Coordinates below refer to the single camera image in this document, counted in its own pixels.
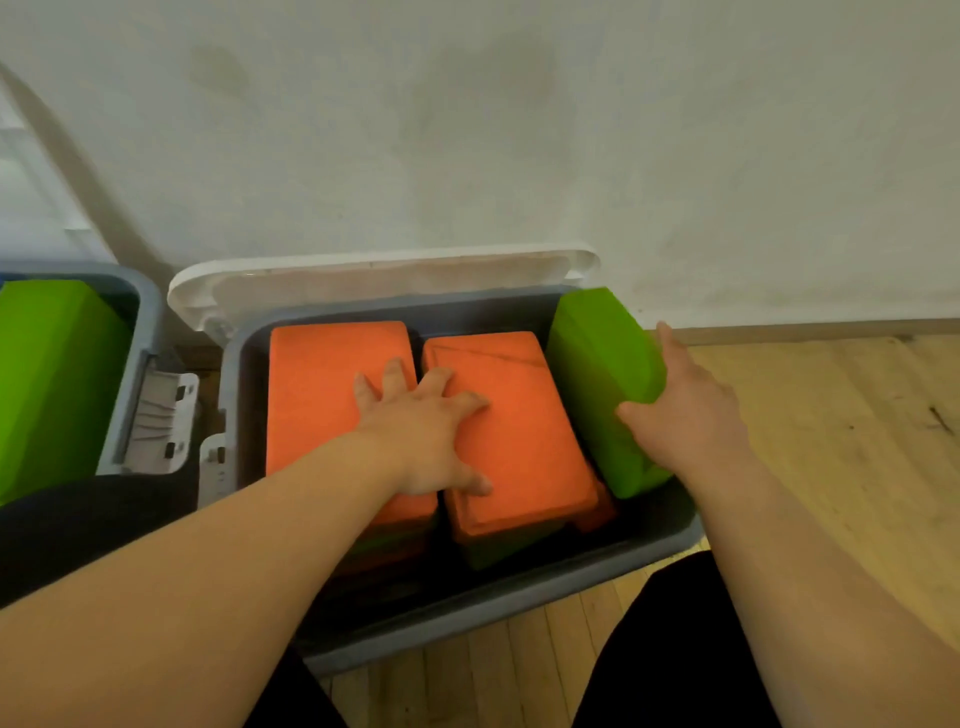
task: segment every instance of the open lid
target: open lid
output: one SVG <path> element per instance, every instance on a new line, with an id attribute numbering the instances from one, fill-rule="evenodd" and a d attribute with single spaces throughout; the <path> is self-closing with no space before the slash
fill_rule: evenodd
<path id="1" fill-rule="evenodd" d="M 170 281 L 167 303 L 224 346 L 245 323 L 280 308 L 497 288 L 585 284 L 599 264 L 587 245 L 491 245 L 288 255 L 198 263 Z"/>

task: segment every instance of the bin latch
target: bin latch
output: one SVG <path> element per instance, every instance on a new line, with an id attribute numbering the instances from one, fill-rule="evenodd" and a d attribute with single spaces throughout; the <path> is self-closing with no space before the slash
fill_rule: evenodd
<path id="1" fill-rule="evenodd" d="M 200 379 L 195 374 L 148 367 L 133 413 L 124 469 L 131 473 L 175 473 L 190 453 Z"/>

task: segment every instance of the baseboard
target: baseboard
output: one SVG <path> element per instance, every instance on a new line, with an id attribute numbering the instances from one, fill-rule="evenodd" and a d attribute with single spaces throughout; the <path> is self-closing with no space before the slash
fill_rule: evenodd
<path id="1" fill-rule="evenodd" d="M 960 319 L 903 319 L 898 321 L 843 321 L 830 324 L 678 328 L 676 333 L 677 338 L 688 346 L 789 344 L 829 339 L 865 339 L 883 336 L 909 338 L 935 334 L 960 334 Z"/>

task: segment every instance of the white wall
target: white wall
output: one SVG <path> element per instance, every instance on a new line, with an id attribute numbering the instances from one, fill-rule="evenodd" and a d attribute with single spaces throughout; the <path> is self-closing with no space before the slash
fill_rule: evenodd
<path id="1" fill-rule="evenodd" d="M 0 0 L 0 61 L 174 268 L 583 240 L 642 321 L 960 316 L 956 0 Z"/>

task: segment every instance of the orange yoga block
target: orange yoga block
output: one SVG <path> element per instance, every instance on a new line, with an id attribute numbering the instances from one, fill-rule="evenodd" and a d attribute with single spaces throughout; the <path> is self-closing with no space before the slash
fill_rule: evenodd
<path id="1" fill-rule="evenodd" d="M 395 356 L 401 358 L 407 386 L 413 389 L 414 356 L 407 327 L 399 321 L 275 328 L 270 336 L 267 475 L 353 430 L 360 422 L 354 375 L 366 375 L 379 395 L 383 368 Z M 396 496 L 371 528 L 420 525 L 436 510 L 433 494 Z"/>
<path id="2" fill-rule="evenodd" d="M 438 366 L 455 372 L 449 396 L 472 390 L 491 402 L 457 433 L 460 458 L 493 484 L 486 497 L 444 492 L 458 541 L 568 521 L 596 508 L 593 473 L 533 333 L 430 339 L 423 368 Z"/>
<path id="3" fill-rule="evenodd" d="M 597 492 L 597 507 L 583 516 L 578 516 L 573 521 L 573 525 L 581 533 L 591 533 L 592 531 L 607 525 L 616 518 L 616 505 L 613 504 L 613 496 L 607 486 L 600 482 L 600 478 L 593 476 L 593 488 Z"/>

